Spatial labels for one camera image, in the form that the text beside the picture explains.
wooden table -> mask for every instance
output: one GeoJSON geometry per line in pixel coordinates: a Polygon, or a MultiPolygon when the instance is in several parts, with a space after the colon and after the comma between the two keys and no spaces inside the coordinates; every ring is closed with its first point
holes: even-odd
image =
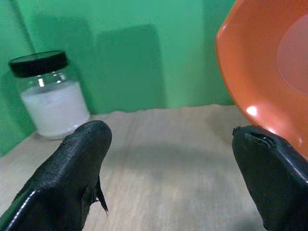
{"type": "MultiPolygon", "coordinates": [[[[91,206],[84,231],[264,231],[233,157],[235,106],[94,115],[113,141],[100,172],[109,215],[91,206]]],[[[0,159],[0,215],[59,146],[36,133],[0,159]]]]}

green backdrop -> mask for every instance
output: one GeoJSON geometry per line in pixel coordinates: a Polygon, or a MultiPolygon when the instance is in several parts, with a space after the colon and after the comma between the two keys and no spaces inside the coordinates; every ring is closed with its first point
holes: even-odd
{"type": "Polygon", "coordinates": [[[0,152],[35,128],[7,62],[65,50],[91,113],[230,104],[215,36],[234,0],[0,1],[0,152]]]}

black lid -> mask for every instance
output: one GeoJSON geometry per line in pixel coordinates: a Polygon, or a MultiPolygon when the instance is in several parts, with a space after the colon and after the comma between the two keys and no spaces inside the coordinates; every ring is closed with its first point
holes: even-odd
{"type": "Polygon", "coordinates": [[[64,51],[47,51],[12,59],[9,65],[17,77],[32,77],[65,68],[67,58],[64,51]]]}

white substance in jar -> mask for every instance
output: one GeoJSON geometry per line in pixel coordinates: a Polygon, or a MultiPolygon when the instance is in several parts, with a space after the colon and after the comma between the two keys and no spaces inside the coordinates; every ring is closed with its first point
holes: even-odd
{"type": "Polygon", "coordinates": [[[46,138],[64,138],[90,117],[78,82],[30,88],[21,98],[38,133],[46,138]]]}

orange bowl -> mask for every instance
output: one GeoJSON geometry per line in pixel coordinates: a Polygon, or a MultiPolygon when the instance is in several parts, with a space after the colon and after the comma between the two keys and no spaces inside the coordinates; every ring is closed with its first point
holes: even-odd
{"type": "Polygon", "coordinates": [[[237,0],[216,49],[242,113],[308,157],[308,1],[237,0]]]}

